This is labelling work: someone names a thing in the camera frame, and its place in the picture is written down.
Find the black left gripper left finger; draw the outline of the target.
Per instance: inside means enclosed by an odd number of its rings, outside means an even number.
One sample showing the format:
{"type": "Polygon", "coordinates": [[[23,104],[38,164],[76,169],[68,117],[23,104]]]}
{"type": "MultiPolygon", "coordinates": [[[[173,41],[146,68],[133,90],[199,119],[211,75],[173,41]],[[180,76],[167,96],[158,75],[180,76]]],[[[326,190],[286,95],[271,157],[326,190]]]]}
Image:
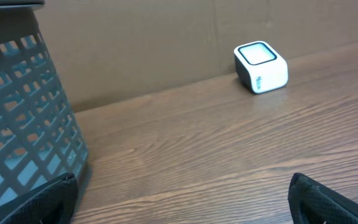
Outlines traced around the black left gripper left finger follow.
{"type": "Polygon", "coordinates": [[[78,199],[78,183],[66,172],[0,206],[0,223],[70,223],[78,199]]]}

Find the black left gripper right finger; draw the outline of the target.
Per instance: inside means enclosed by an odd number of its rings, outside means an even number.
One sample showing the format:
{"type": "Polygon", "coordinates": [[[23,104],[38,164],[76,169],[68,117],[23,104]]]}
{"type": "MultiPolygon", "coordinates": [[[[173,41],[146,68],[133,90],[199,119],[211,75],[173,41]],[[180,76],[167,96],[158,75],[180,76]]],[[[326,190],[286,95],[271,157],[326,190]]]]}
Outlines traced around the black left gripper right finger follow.
{"type": "Polygon", "coordinates": [[[302,173],[291,178],[288,203],[295,224],[358,224],[358,203],[302,173]]]}

